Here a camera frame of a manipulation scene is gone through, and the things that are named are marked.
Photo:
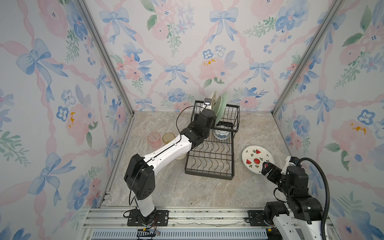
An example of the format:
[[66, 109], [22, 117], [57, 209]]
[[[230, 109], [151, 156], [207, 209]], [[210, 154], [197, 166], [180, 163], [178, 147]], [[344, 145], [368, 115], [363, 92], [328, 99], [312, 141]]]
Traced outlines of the white plate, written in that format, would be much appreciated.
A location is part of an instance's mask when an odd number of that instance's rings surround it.
[[242, 162], [249, 171], [261, 175], [264, 163], [275, 164], [275, 159], [267, 149], [254, 145], [242, 151]]

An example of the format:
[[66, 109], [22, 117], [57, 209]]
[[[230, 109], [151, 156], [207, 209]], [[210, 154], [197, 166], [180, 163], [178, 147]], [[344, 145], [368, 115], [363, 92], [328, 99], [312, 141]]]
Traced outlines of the black wire dish rack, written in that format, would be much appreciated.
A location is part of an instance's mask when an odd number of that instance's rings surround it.
[[[209, 178], [232, 180], [235, 175], [234, 137], [239, 130], [240, 106], [227, 104], [219, 124], [198, 147], [188, 152], [185, 173]], [[219, 141], [214, 130], [229, 131], [230, 137]]]

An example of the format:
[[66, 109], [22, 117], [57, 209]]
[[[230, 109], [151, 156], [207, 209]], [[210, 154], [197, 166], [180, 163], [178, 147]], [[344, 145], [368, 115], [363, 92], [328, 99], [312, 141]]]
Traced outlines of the blue floral bowl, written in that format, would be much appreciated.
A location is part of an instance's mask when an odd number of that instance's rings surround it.
[[231, 133], [229, 131], [223, 130], [214, 130], [214, 137], [219, 141], [225, 141], [230, 137]]

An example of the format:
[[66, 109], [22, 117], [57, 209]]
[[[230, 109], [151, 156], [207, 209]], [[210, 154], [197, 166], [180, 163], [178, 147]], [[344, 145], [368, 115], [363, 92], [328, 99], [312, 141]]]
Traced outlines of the green plate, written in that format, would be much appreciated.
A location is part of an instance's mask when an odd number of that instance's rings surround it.
[[221, 96], [218, 97], [214, 106], [214, 112], [216, 114], [216, 122], [215, 125], [219, 124], [219, 121], [224, 115], [226, 106], [228, 102], [228, 93], [225, 92]]

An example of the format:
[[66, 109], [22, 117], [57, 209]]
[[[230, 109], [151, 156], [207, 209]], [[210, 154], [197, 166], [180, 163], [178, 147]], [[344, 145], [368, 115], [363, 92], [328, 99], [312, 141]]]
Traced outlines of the cream plate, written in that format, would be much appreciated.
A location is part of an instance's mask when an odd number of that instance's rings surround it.
[[211, 95], [211, 110], [214, 109], [216, 101], [217, 101], [217, 91], [213, 91], [213, 93]]

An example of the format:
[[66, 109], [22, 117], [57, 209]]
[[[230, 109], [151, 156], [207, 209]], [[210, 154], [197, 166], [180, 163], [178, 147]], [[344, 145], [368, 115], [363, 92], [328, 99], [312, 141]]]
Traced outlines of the yellow glass cup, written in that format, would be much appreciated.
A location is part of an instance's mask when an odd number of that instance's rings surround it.
[[162, 137], [162, 141], [164, 144], [170, 143], [172, 140], [175, 139], [175, 135], [173, 133], [165, 133]]

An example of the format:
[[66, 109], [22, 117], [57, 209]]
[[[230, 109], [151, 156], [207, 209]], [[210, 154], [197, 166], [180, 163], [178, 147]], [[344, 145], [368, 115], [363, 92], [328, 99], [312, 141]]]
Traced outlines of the pink glass cup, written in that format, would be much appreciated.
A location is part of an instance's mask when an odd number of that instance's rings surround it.
[[162, 146], [162, 137], [157, 132], [152, 132], [148, 135], [147, 140], [153, 149], [158, 149]]

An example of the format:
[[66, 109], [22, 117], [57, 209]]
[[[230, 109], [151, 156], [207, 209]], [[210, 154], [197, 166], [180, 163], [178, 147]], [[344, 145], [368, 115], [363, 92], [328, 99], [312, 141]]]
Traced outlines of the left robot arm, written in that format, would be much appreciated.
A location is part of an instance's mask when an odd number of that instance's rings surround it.
[[142, 217], [149, 218], [155, 214], [152, 193], [156, 187], [157, 173], [176, 158], [201, 145], [209, 137], [216, 118], [213, 110], [203, 108], [198, 118], [170, 143], [143, 157], [138, 154], [131, 157], [124, 181], [130, 194], [135, 196], [134, 201]]

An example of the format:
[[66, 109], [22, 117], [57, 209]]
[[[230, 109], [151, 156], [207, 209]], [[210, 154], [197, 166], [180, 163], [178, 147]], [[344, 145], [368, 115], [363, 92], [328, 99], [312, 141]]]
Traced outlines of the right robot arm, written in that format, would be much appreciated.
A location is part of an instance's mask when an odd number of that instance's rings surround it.
[[297, 220], [305, 240], [328, 240], [325, 208], [308, 189], [309, 177], [305, 170], [293, 163], [287, 163], [281, 170], [272, 163], [263, 163], [262, 175], [277, 186], [285, 202], [268, 202], [264, 208], [264, 221], [273, 225], [284, 240], [299, 240], [301, 236], [292, 218]]

